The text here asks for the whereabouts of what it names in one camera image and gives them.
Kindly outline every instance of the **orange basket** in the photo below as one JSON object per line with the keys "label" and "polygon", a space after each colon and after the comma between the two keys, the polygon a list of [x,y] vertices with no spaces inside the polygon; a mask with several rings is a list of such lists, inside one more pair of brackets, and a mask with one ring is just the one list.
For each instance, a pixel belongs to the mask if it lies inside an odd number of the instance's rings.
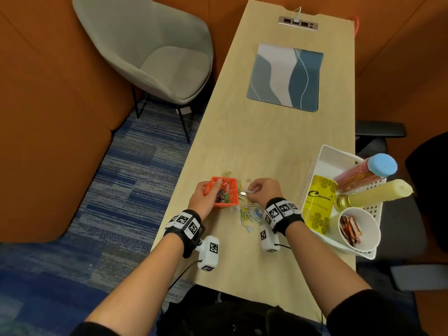
{"label": "orange basket", "polygon": [[221,189],[226,191],[228,185],[228,203],[215,203],[213,207],[229,207],[232,205],[238,205],[238,183],[236,178],[225,178],[225,177],[212,177],[210,182],[204,187],[204,196],[210,193],[213,184],[216,183],[218,179],[222,179]]}

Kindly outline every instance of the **black armrest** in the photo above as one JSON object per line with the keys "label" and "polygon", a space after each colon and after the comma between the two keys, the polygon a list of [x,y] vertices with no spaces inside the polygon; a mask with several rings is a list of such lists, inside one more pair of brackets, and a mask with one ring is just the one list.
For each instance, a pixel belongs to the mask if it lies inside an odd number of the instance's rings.
{"label": "black armrest", "polygon": [[390,121],[356,120],[355,135],[372,138],[404,138],[406,128],[402,123]]}

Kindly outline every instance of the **white sensor device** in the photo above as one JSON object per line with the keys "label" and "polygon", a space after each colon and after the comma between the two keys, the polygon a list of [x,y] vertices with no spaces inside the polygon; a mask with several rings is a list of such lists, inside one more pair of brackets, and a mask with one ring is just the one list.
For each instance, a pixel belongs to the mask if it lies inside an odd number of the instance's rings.
{"label": "white sensor device", "polygon": [[266,252],[276,252],[280,250],[279,236],[274,233],[269,225],[263,223],[260,229],[261,249]]}
{"label": "white sensor device", "polygon": [[202,262],[198,263],[198,268],[204,271],[212,271],[218,265],[218,248],[220,240],[213,236],[207,236],[203,240],[199,240],[198,246],[195,248],[199,251],[199,258]]}

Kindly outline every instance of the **black wrist strap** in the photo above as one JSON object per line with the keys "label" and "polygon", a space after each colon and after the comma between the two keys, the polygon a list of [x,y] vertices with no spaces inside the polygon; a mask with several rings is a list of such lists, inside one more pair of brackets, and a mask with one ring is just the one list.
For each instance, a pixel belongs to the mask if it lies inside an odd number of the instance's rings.
{"label": "black wrist strap", "polygon": [[298,220],[303,222],[300,210],[296,204],[282,197],[272,198],[267,202],[263,218],[272,231],[285,234],[286,228]]}
{"label": "black wrist strap", "polygon": [[204,231],[205,227],[201,224],[201,217],[193,210],[183,210],[167,223],[164,236],[167,233],[178,235],[184,243],[183,257],[188,258],[198,245]]}

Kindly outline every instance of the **candle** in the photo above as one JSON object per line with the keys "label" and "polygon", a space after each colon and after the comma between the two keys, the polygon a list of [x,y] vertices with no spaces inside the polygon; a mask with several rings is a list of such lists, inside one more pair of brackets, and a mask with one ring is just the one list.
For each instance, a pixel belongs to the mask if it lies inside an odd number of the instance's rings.
{"label": "candle", "polygon": [[366,207],[377,203],[388,202],[399,198],[408,197],[412,193],[412,187],[402,179],[395,179],[373,189],[352,193],[349,196],[351,206]]}

